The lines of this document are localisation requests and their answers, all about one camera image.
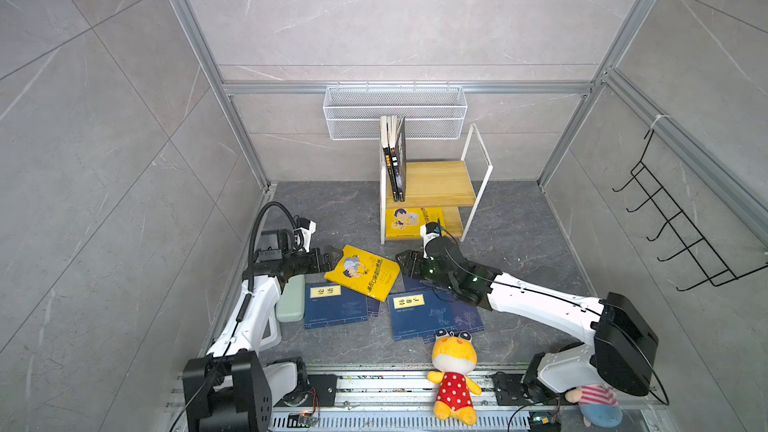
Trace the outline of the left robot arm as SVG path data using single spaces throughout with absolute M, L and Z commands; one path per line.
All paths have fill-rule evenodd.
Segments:
M 315 224 L 295 232 L 268 231 L 266 249 L 251 237 L 238 301 L 221 334 L 200 358 L 189 360 L 182 373 L 190 431 L 268 431 L 277 402 L 302 404 L 312 388 L 299 357 L 268 365 L 259 353 L 281 340 L 276 305 L 290 278 L 327 272 L 340 252 L 312 247 Z

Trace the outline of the black wolf cover book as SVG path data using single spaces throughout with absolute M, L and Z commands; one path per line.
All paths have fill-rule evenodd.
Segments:
M 397 186 L 397 201 L 405 201 L 405 185 L 406 185 L 406 160 L 405 160 L 405 119 L 401 117 L 393 117 L 393 131 L 390 139 L 390 155 L 392 158 L 393 172 L 395 176 L 395 183 Z

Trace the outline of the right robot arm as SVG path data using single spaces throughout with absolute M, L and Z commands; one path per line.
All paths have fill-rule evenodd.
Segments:
M 560 352 L 534 356 L 522 381 L 529 396 L 595 384 L 637 397 L 649 394 L 659 339 L 627 297 L 615 292 L 582 297 L 525 282 L 466 259 L 445 236 L 431 239 L 420 251 L 397 254 L 396 261 L 403 275 L 461 302 L 526 317 L 578 340 Z

